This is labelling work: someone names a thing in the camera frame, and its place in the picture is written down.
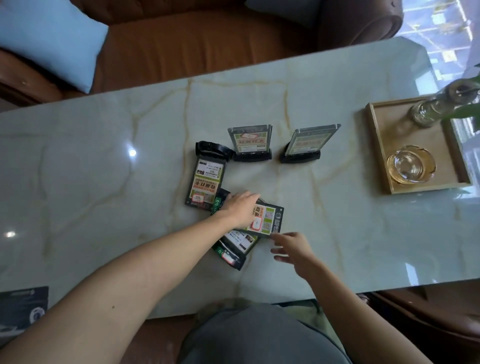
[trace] glass ashtray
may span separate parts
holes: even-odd
[[[430,152],[419,146],[404,146],[387,158],[388,173],[400,184],[424,183],[437,169]]]

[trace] sofa backrest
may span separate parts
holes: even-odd
[[[245,0],[71,0],[90,18],[104,24],[126,23],[145,18],[215,9],[243,4]]]

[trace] hand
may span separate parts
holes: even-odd
[[[299,232],[287,232],[285,234],[273,233],[270,236],[275,241],[275,246],[270,250],[275,255],[274,259],[278,262],[290,263],[295,267],[295,272],[307,279],[310,262],[318,260],[313,253],[310,244],[305,235]]]
[[[232,219],[233,229],[243,229],[253,222],[253,208],[259,198],[259,194],[252,194],[250,191],[227,196],[221,211]]]

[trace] person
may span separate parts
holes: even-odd
[[[0,363],[119,363],[157,302],[214,242],[253,222],[259,197],[248,191],[229,195],[222,209],[207,219],[99,268],[3,348]],[[355,363],[431,363],[314,255],[305,236],[294,232],[272,238],[274,259],[293,264],[309,283]],[[214,314],[187,336],[178,358],[182,364],[350,362],[325,335],[267,304]]]

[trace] person's left hand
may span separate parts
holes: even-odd
[[[253,208],[259,198],[259,194],[252,194],[250,191],[234,196],[229,194],[220,211],[224,211],[225,215],[232,219],[234,229],[243,229],[253,222]]]

